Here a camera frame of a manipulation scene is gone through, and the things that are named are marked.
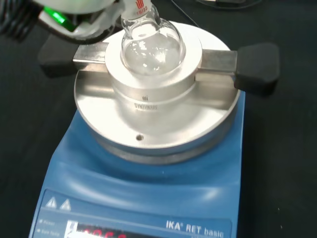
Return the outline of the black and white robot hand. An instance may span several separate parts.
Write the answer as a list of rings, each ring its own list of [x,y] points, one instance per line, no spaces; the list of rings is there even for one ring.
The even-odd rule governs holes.
[[[23,41],[40,23],[52,34],[79,45],[100,42],[119,16],[133,10],[132,0],[2,0],[0,34]]]

